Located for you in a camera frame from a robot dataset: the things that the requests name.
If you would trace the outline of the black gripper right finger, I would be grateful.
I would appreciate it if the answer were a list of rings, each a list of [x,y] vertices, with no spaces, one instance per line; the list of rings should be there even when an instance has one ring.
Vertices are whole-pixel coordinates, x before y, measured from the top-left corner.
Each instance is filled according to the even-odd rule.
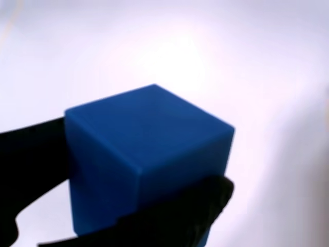
[[[211,176],[171,199],[121,218],[115,226],[48,246],[197,246],[233,190],[228,178]]]

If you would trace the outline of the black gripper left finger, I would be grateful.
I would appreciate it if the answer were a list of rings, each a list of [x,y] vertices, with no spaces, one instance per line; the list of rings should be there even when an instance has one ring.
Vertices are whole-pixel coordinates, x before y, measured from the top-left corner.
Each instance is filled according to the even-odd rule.
[[[63,118],[1,134],[1,246],[17,240],[17,215],[67,178]]]

